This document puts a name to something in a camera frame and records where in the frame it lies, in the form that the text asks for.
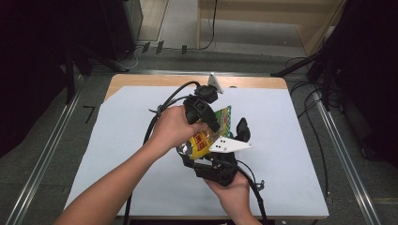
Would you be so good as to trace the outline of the person's right hand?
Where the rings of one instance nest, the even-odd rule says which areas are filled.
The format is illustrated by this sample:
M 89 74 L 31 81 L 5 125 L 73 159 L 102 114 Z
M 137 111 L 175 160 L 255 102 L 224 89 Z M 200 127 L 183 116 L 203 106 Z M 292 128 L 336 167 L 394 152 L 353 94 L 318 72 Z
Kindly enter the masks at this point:
M 243 218 L 252 214 L 250 209 L 249 184 L 240 172 L 236 174 L 233 182 L 227 187 L 206 179 L 205 183 L 216 194 L 222 209 L 230 218 Z

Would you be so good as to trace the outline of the yellow spouted refill pouch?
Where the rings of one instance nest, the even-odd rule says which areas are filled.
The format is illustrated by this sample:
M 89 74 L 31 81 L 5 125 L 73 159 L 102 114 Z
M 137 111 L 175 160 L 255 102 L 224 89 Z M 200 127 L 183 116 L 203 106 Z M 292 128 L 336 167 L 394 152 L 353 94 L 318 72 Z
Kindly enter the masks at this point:
M 179 146 L 176 150 L 182 156 L 196 160 L 209 154 L 210 146 L 221 136 L 229 137 L 231 134 L 231 112 L 232 106 L 219 109 L 215 112 L 220 128 L 213 131 L 210 127 L 203 129 L 193 135 L 187 142 Z

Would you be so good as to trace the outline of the light wooden shelf unit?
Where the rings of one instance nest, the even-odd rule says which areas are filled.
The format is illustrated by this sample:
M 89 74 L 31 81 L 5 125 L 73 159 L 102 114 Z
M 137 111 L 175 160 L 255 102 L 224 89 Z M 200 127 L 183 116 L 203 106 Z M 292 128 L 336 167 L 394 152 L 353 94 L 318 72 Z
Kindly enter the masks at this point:
M 307 55 L 318 51 L 329 28 L 336 25 L 347 0 L 197 0 L 197 40 L 201 20 L 294 24 Z

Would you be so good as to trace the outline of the white paper sheet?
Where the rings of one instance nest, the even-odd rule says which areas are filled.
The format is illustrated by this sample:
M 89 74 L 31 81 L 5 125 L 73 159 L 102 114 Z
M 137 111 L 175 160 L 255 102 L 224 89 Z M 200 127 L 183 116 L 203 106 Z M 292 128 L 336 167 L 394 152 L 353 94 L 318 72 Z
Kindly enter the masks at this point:
M 76 199 L 104 174 L 142 146 L 154 109 L 176 88 L 124 86 L 99 108 L 97 122 L 75 176 L 69 198 Z M 292 100 L 285 89 L 227 88 L 213 110 L 231 107 L 233 124 L 246 119 L 252 148 L 236 153 L 257 181 L 265 184 L 256 216 L 270 219 L 326 218 L 329 214 Z M 133 191 L 133 218 L 223 218 L 218 198 L 171 150 L 146 173 Z

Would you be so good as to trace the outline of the dark curtain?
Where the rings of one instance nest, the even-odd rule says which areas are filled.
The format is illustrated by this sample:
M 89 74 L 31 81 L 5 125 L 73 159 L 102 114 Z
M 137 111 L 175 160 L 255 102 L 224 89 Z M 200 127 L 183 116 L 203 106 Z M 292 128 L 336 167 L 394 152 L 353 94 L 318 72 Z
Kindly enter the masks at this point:
M 92 0 L 0 0 L 0 158 L 63 89 L 65 51 L 82 45 Z
M 335 81 L 362 153 L 398 169 L 398 0 L 347 0 L 336 29 Z

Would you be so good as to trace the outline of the person's left hand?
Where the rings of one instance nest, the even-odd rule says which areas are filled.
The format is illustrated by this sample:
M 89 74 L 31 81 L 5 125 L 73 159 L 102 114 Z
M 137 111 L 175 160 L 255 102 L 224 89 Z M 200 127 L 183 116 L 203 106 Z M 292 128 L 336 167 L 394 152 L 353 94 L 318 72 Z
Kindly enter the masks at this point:
M 166 153 L 174 147 L 185 143 L 190 137 L 207 128 L 206 123 L 189 124 L 183 106 L 166 109 L 157 121 L 149 138 L 157 149 Z

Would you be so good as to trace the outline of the black metal stand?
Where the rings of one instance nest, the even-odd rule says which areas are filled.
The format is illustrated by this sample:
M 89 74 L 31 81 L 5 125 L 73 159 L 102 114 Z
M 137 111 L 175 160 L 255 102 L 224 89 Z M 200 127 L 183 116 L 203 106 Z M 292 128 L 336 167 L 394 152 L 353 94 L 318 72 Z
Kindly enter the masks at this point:
M 83 75 L 91 75 L 92 67 L 88 59 L 92 58 L 115 72 L 125 72 L 121 66 L 117 66 L 110 60 L 100 56 L 99 54 L 89 50 L 82 45 L 69 45 L 65 51 L 65 74 L 67 82 L 67 100 L 66 103 L 70 104 L 72 99 L 76 96 L 74 68 Z

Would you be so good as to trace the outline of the black tripod stand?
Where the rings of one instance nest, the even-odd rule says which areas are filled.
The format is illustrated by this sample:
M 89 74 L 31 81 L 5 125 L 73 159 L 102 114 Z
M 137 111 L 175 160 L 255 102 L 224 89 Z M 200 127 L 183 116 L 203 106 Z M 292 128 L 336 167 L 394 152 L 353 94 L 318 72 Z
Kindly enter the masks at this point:
M 315 83 L 320 77 L 323 77 L 323 86 L 321 91 L 322 104 L 326 110 L 329 111 L 329 92 L 331 90 L 332 77 L 337 73 L 337 67 L 335 66 L 335 58 L 332 55 L 332 51 L 327 47 L 321 48 L 319 51 L 307 56 L 290 67 L 271 73 L 270 76 L 282 78 L 300 68 L 309 65 L 310 63 L 312 63 L 312 65 L 307 72 L 307 80 L 309 82 Z

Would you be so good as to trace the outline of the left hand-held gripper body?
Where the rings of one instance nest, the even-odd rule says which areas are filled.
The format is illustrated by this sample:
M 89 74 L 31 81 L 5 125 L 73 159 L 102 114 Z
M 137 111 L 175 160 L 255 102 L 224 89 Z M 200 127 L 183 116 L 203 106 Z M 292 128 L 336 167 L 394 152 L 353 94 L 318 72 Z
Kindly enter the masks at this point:
M 222 87 L 215 73 L 211 72 L 207 84 L 199 85 L 194 90 L 194 94 L 189 95 L 183 102 L 188 123 L 193 124 L 198 120 L 206 123 L 207 114 L 212 110 L 210 104 L 218 99 L 218 94 L 222 93 Z

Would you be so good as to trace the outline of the black cabinet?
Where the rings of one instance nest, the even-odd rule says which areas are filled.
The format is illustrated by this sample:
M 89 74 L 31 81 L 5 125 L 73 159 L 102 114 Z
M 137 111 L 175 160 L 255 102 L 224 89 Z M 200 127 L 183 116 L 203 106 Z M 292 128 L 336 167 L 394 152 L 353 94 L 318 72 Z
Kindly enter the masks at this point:
M 111 40 L 111 58 L 121 61 L 136 49 L 143 11 L 140 0 L 100 0 Z

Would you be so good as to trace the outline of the metal floor rail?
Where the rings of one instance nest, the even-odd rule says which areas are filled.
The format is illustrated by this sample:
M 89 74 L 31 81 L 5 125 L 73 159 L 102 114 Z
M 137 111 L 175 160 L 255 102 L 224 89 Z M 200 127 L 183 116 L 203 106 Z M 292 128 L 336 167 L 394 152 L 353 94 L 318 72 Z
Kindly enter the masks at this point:
M 382 225 L 379 216 L 375 210 L 373 201 L 368 194 L 365 185 L 360 179 L 360 175 L 349 156 L 345 147 L 342 135 L 340 134 L 330 112 L 328 112 L 322 103 L 317 104 L 318 111 L 324 121 L 326 129 L 333 143 L 336 154 L 342 164 L 345 176 L 351 186 L 355 199 L 367 225 Z
M 71 98 L 69 103 L 62 104 L 62 112 L 57 118 L 57 121 L 52 128 L 52 132 L 49 135 L 45 145 L 43 146 L 38 160 L 35 163 L 29 177 L 24 183 L 18 198 L 13 205 L 12 211 L 10 212 L 6 225 L 21 225 L 23 218 L 30 206 L 30 203 L 35 197 L 38 187 L 42 181 L 42 178 L 53 158 L 59 141 L 66 129 L 69 119 L 71 118 L 74 109 L 79 101 L 82 90 L 84 89 L 85 82 L 88 79 L 85 75 L 79 75 L 75 80 L 77 88 L 75 89 L 76 94 Z

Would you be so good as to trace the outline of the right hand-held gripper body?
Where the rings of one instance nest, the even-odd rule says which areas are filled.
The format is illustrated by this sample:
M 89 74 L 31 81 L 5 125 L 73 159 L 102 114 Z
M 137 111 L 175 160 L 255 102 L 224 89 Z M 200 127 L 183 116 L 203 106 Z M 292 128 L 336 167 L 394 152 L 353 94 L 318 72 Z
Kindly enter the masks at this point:
M 227 187 L 233 182 L 237 173 L 235 152 L 251 148 L 253 148 L 253 145 L 249 142 L 241 142 L 221 136 L 210 146 L 210 153 L 206 155 L 217 157 L 219 162 L 208 162 L 208 164 L 194 162 L 193 169 L 198 177 Z

